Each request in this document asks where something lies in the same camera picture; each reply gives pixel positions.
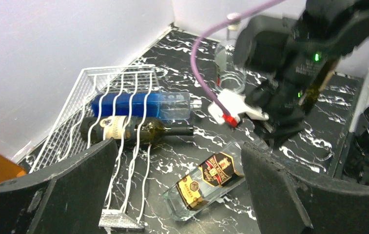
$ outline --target wire rack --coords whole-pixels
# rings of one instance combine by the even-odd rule
[[[74,156],[85,149],[87,143],[81,139],[79,124],[82,118],[92,116],[91,101],[105,93],[110,82],[109,93],[119,93],[123,79],[123,93],[146,93],[152,79],[152,92],[159,92],[154,65],[131,65],[95,67],[83,69],[73,86],[50,134],[35,159],[30,173]]]

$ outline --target white panel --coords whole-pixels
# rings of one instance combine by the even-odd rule
[[[263,4],[266,0],[173,0],[175,25],[200,35],[213,25],[226,19],[231,12],[244,12]],[[282,15],[298,17],[305,8],[306,0],[287,0],[269,10],[266,14],[276,17]],[[225,31],[221,30],[211,36],[222,39]],[[352,56],[339,64],[338,72],[352,76],[364,77],[369,69],[369,41],[363,44]]]
[[[82,68],[130,63],[173,21],[169,0],[0,0],[0,154],[47,136]]]

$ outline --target purple cable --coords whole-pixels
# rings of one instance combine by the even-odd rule
[[[231,23],[234,23],[238,20],[242,20],[242,19],[247,18],[251,15],[257,14],[261,11],[264,11],[268,8],[271,8],[272,6],[278,5],[279,3],[283,2],[283,1],[285,1],[285,0],[271,0],[271,1],[268,1],[268,2],[262,4],[258,7],[253,8],[249,11],[244,12],[243,14],[241,14],[239,17],[237,17],[235,19],[226,20],[226,21],[212,27],[211,29],[207,30],[206,32],[204,32],[199,38],[197,38],[197,40],[193,44],[192,55],[190,56],[190,65],[192,67],[192,71],[194,73],[194,76],[196,77],[196,80],[201,85],[201,87],[206,92],[206,94],[210,97],[210,99],[212,101],[214,101],[220,107],[220,109],[223,111],[223,113],[227,116],[231,116],[230,112],[226,109],[226,107],[223,106],[223,104],[219,101],[219,99],[217,99],[216,95],[213,93],[213,91],[210,90],[210,88],[207,86],[207,84],[204,82],[203,78],[201,77],[200,73],[198,72],[197,65],[196,65],[197,48],[199,47],[201,41],[204,38],[211,35],[212,33],[217,32],[220,29],[222,29],[222,28],[226,27],[227,25],[229,25]]]

